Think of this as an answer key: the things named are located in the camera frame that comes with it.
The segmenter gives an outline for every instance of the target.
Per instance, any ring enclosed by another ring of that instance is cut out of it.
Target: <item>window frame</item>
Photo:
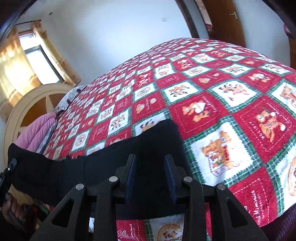
[[[53,64],[50,62],[49,58],[47,57],[46,53],[44,52],[43,48],[41,47],[41,45],[29,48],[25,50],[25,53],[27,55],[27,53],[30,52],[34,52],[36,50],[40,50],[41,53],[43,54],[44,58],[46,59],[46,61],[48,62],[49,66],[52,68],[52,70],[54,71],[54,73],[56,74],[56,76],[58,77],[59,81],[57,83],[63,83],[64,79],[62,78],[62,76],[59,74],[59,72],[57,71],[57,69],[53,66]]]

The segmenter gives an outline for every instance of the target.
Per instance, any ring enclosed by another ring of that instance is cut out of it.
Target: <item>curtain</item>
[[[52,62],[53,66],[69,85],[77,85],[81,78],[69,63],[61,56],[57,49],[53,46],[45,30],[43,30],[40,21],[32,23],[32,29],[36,37],[39,39],[40,45],[44,52]]]
[[[16,103],[35,87],[42,85],[20,45],[14,27],[0,46],[0,117],[7,121]]]

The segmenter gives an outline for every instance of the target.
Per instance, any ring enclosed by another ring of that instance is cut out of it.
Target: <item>door handle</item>
[[[233,12],[230,15],[234,15],[235,16],[235,19],[239,19],[236,12]]]

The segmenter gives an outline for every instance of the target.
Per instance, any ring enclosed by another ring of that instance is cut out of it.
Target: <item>window pane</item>
[[[27,53],[27,58],[42,84],[51,84],[59,81],[40,49]]]
[[[27,50],[39,45],[39,42],[35,34],[27,34],[20,37],[20,45],[23,50]]]

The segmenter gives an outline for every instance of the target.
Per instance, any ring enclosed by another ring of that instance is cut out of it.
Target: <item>window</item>
[[[20,44],[27,55],[32,69],[42,84],[64,81],[39,45],[38,39],[33,33],[20,36]]]

